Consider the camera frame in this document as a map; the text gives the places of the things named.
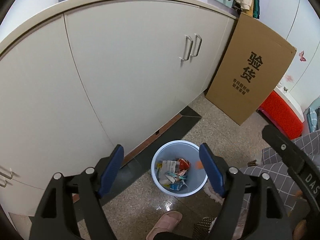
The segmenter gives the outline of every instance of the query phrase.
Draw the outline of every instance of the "cardboard box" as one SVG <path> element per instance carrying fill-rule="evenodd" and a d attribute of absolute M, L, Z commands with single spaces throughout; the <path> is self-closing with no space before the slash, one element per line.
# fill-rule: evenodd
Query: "cardboard box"
<path fill-rule="evenodd" d="M 276 87 L 296 51 L 242 13 L 206 98 L 241 125 Z"/>

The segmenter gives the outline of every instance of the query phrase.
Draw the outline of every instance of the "screw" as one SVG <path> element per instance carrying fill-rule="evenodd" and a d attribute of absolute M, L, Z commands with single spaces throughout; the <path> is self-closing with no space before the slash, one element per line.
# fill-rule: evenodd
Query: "screw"
<path fill-rule="evenodd" d="M 270 175 L 268 173 L 262 173 L 262 178 L 270 179 Z"/>
<path fill-rule="evenodd" d="M 236 167 L 230 167 L 230 168 L 229 168 L 229 172 L 230 172 L 231 174 L 237 174 L 237 173 L 238 173 L 238 169 L 237 169 Z"/>
<path fill-rule="evenodd" d="M 94 173 L 94 168 L 92 168 L 92 167 L 87 168 L 87 169 L 85 170 L 85 173 L 86 173 L 86 174 L 92 174 L 92 173 Z"/>
<path fill-rule="evenodd" d="M 53 175 L 53 178 L 54 179 L 60 179 L 61 178 L 61 173 L 60 172 L 57 172 L 57 173 L 55 173 L 54 175 Z"/>

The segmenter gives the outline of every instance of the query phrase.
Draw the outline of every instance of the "blue gripper pad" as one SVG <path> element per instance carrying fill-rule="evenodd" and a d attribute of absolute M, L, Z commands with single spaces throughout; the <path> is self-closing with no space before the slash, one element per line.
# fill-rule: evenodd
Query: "blue gripper pad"
<path fill-rule="evenodd" d="M 124 158 L 124 149 L 121 145 L 118 145 L 113 153 L 111 154 L 111 160 L 109 161 L 105 171 L 100 177 L 100 189 L 98 191 L 98 194 L 100 197 L 103 197 L 105 194 L 107 194 L 113 182 L 116 179 L 116 176 L 118 174 L 119 169 L 121 168 L 121 163 Z"/>
<path fill-rule="evenodd" d="M 225 195 L 223 175 L 219 171 L 216 163 L 214 162 L 213 153 L 206 144 L 201 144 L 199 148 L 199 157 L 208 175 L 209 181 L 213 190 L 221 197 Z"/>

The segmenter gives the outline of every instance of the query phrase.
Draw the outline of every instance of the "red stool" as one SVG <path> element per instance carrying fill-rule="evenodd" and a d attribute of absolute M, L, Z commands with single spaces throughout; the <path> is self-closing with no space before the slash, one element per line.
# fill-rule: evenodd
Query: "red stool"
<path fill-rule="evenodd" d="M 276 92 L 271 92 L 259 110 L 290 140 L 301 136 L 302 122 Z"/>

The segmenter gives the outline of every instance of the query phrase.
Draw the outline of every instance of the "butterfly sticker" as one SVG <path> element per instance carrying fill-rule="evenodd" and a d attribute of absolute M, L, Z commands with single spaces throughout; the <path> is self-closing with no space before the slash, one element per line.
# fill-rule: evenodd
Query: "butterfly sticker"
<path fill-rule="evenodd" d="M 304 50 L 299 53 L 300 61 L 307 61 L 307 60 L 303 57 L 303 55 L 304 55 Z"/>

